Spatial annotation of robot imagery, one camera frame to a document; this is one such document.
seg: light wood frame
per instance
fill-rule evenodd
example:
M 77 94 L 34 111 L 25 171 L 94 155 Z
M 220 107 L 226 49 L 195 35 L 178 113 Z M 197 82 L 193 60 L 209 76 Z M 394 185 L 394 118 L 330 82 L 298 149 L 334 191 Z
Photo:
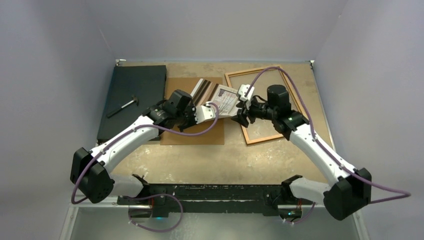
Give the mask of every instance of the light wood frame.
M 272 66 L 265 66 L 265 67 L 258 67 L 258 68 L 246 69 L 246 70 L 241 70 L 241 71 L 228 72 L 228 73 L 225 73 L 225 80 L 226 80 L 226 83 L 227 83 L 228 87 L 232 88 L 233 86 L 231 85 L 230 78 L 232 78 L 232 77 L 238 77 L 238 76 L 243 76 L 243 75 L 248 75 L 248 74 L 256 74 L 256 73 L 259 73 L 262 70 L 264 70 L 266 68 L 269 68 L 269 67 L 280 67 L 281 68 L 282 66 L 281 65 L 272 65 Z M 286 76 L 281 71 L 279 71 L 277 69 L 270 69 L 268 71 L 278 71 L 280 73 L 281 78 L 284 81 L 285 88 L 287 89 L 288 94 L 290 95 L 290 97 L 293 99 L 294 104 L 296 104 L 297 110 L 302 115 L 306 116 L 305 110 L 302 107 L 302 105 L 300 104 L 299 96 L 294 91 L 293 85 L 287 80 Z M 272 136 L 260 137 L 258 139 L 251 140 L 249 138 L 248 131 L 246 130 L 246 128 L 244 126 L 242 126 L 242 125 L 240 125 L 240 126 L 241 126 L 241 130 L 243 131 L 244 139 L 245 139 L 247 145 L 258 144 L 258 143 L 263 143 L 263 142 L 267 142 L 267 141 L 270 141 L 270 140 L 284 138 L 284 136 L 282 134 L 276 134 L 276 135 L 272 135 Z

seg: hammer head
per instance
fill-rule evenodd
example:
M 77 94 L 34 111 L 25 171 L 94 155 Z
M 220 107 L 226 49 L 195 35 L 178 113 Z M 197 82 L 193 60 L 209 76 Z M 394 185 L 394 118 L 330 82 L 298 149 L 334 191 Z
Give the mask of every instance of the hammer head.
M 132 95 L 131 97 L 132 97 L 132 100 L 134 101 L 135 105 L 138 106 L 139 105 L 139 99 L 135 95 Z

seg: hammer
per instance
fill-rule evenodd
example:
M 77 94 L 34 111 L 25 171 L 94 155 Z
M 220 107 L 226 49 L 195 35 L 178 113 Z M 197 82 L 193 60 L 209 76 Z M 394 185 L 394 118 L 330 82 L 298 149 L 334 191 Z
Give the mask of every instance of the hammer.
M 115 109 L 115 110 L 109 112 L 108 114 L 106 114 L 106 118 L 108 118 L 108 119 L 111 118 L 113 115 L 119 113 L 122 109 L 128 107 L 129 105 L 131 105 L 133 103 L 135 103 L 138 106 L 139 105 L 139 99 L 136 96 L 134 96 L 134 95 L 132 95 L 131 97 L 132 97 L 132 100 L 131 101 L 129 101 L 128 103 L 124 104 L 120 108 Z

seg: white backdrop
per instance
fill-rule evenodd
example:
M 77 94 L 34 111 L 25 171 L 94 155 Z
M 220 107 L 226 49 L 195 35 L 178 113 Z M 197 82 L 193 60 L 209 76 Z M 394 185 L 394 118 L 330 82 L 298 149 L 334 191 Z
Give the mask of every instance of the white backdrop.
M 87 0 L 115 58 L 315 59 L 347 0 Z
M 314 62 L 340 155 L 412 192 L 364 208 L 373 240 L 424 236 L 423 16 L 422 0 L 349 0 Z
M 83 0 L 0 3 L 0 239 L 58 239 L 114 59 Z

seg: brown cardboard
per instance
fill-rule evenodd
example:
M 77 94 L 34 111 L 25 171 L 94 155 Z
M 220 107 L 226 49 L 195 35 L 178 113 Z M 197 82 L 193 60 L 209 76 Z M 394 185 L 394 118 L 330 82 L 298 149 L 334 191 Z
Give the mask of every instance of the brown cardboard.
M 200 79 L 207 79 L 213 83 L 223 84 L 221 77 L 170 77 L 166 80 L 165 98 L 168 99 L 172 92 L 177 89 L 190 94 Z M 184 133 L 199 133 L 207 129 L 212 122 L 212 120 L 206 121 L 189 127 L 184 130 Z M 224 145 L 224 120 L 219 119 L 210 131 L 199 136 L 181 136 L 164 132 L 160 137 L 160 145 Z

